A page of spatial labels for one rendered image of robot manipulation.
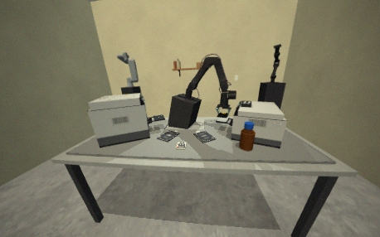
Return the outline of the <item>brown bottle with blue cap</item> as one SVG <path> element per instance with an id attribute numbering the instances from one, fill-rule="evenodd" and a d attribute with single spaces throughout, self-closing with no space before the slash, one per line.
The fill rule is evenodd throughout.
<path id="1" fill-rule="evenodd" d="M 241 130 L 239 148 L 244 151 L 251 151 L 253 149 L 256 133 L 253 130 L 254 123 L 245 122 L 244 128 Z"/>

